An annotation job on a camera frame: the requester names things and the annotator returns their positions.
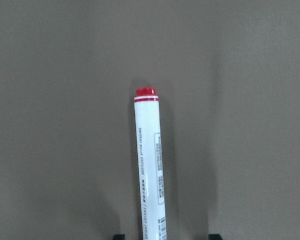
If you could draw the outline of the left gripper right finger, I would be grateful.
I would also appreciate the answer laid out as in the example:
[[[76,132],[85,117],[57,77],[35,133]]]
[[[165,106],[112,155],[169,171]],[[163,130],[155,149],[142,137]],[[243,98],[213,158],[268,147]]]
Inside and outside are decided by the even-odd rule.
[[[221,240],[221,235],[218,233],[211,233],[208,235],[208,240]]]

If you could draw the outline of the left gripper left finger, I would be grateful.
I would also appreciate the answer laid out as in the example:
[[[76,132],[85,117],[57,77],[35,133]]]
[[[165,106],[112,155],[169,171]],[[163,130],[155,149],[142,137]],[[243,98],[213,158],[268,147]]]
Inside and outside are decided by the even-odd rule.
[[[115,234],[112,240],[125,240],[125,234]]]

